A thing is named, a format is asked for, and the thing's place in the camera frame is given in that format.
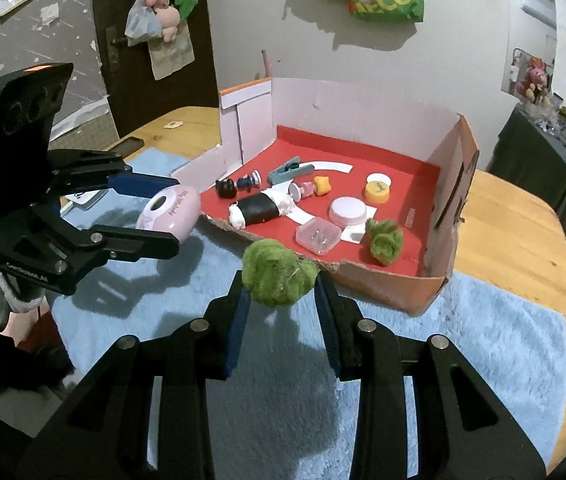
black and white roll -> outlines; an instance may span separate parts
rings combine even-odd
[[[229,222],[235,229],[269,222],[290,214],[295,208],[292,197],[281,191],[264,189],[233,203],[229,208]]]

black tablecloth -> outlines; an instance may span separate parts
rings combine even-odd
[[[566,234],[566,148],[516,108],[498,136],[490,173],[545,200]]]

teal clothespin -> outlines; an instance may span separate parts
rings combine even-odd
[[[307,175],[314,171],[314,166],[308,164],[306,166],[300,166],[301,157],[295,156],[287,161],[285,164],[281,164],[278,168],[268,173],[268,182],[275,186],[286,180],[293,180],[297,176]]]

small clear plastic piece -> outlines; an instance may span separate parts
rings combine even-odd
[[[339,243],[341,234],[336,225],[317,216],[297,227],[297,242],[314,254],[327,254]]]

blue towel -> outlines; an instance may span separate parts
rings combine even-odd
[[[148,150],[140,173],[169,174],[185,159]],[[108,191],[66,219],[134,225],[146,200]],[[119,336],[169,335],[227,294],[247,243],[201,220],[169,261],[109,262],[94,269],[52,313],[70,357],[86,373]],[[566,323],[562,315],[459,272],[422,317],[352,295],[365,317],[401,336],[447,335],[514,415],[547,464],[566,403]],[[416,422],[408,398],[409,472],[417,472]],[[159,395],[155,388],[154,397]],[[358,382],[340,383],[329,367],[313,294],[292,308],[253,304],[239,364],[225,383],[208,381],[207,406],[219,480],[342,480],[356,434]],[[156,460],[153,409],[149,461]]]

